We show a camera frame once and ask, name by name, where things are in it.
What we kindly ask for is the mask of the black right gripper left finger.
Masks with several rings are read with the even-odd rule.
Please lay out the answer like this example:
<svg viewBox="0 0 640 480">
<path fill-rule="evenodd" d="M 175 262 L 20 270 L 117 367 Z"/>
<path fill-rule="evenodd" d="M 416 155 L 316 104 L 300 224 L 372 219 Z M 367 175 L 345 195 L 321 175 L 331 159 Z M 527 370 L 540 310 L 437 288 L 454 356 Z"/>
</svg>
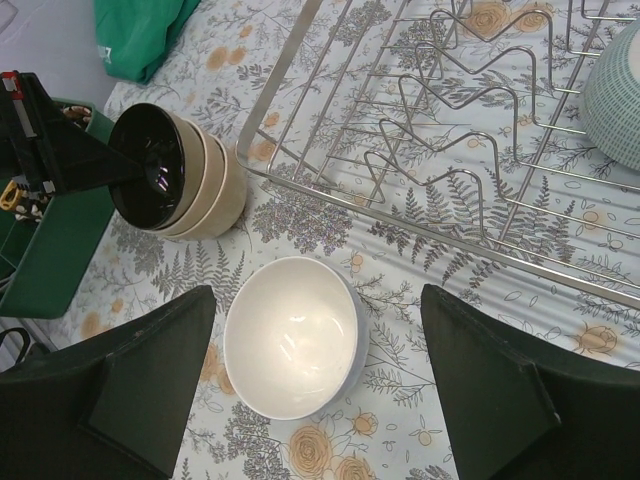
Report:
<svg viewBox="0 0 640 480">
<path fill-rule="evenodd" d="M 171 478 L 214 317 L 198 286 L 3 372 L 2 478 Z"/>
</svg>

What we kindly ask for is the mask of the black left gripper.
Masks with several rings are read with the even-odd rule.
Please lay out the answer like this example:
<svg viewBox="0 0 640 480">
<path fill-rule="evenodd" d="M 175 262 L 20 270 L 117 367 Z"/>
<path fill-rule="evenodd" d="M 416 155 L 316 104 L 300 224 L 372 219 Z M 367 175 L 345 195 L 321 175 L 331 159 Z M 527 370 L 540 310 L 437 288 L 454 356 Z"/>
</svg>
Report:
<svg viewBox="0 0 640 480">
<path fill-rule="evenodd" d="M 83 130 L 62 108 L 92 109 Z M 114 123 L 92 103 L 52 98 L 32 72 L 1 73 L 1 179 L 32 195 L 71 194 L 140 179 L 143 167 L 108 145 Z"/>
</svg>

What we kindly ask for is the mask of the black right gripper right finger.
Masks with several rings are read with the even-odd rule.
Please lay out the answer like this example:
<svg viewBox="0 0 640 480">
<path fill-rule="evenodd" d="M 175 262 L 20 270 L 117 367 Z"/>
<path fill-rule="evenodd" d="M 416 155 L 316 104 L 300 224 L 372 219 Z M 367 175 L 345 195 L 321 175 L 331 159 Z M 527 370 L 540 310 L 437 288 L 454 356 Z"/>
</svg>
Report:
<svg viewBox="0 0 640 480">
<path fill-rule="evenodd" d="M 427 284 L 421 319 L 462 479 L 636 479 L 639 373 Z"/>
</svg>

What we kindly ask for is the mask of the beige bowl front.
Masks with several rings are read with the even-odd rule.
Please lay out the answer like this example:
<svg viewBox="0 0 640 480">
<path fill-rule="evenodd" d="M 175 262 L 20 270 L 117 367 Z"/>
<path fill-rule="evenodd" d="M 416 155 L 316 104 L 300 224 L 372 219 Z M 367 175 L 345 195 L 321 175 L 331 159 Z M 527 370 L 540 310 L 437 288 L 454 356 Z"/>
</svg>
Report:
<svg viewBox="0 0 640 480">
<path fill-rule="evenodd" d="M 142 168 L 142 176 L 110 187 L 120 215 L 142 230 L 166 228 L 193 203 L 204 174 L 204 144 L 185 119 L 138 103 L 118 118 L 109 146 Z"/>
</svg>

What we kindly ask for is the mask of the white ribbed bowl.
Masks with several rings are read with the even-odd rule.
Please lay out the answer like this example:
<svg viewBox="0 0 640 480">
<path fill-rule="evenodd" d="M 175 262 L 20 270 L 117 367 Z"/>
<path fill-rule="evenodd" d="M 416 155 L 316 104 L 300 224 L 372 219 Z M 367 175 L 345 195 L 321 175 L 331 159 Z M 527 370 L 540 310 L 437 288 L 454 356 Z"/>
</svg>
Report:
<svg viewBox="0 0 640 480">
<path fill-rule="evenodd" d="M 254 412 L 299 420 L 352 389 L 369 349 L 369 317 L 355 288 L 309 257 L 274 260 L 239 289 L 223 338 L 231 385 Z"/>
</svg>

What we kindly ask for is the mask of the beige bowl orange flower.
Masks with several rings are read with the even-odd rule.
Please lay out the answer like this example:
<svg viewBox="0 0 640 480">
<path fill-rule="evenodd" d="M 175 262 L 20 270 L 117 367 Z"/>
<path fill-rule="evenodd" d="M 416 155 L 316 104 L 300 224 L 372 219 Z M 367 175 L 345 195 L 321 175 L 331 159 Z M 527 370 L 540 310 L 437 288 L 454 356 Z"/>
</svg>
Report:
<svg viewBox="0 0 640 480">
<path fill-rule="evenodd" d="M 217 238 L 239 219 L 247 199 L 247 177 L 233 151 L 225 151 L 225 175 L 220 191 L 203 218 L 187 232 L 191 240 Z"/>
</svg>

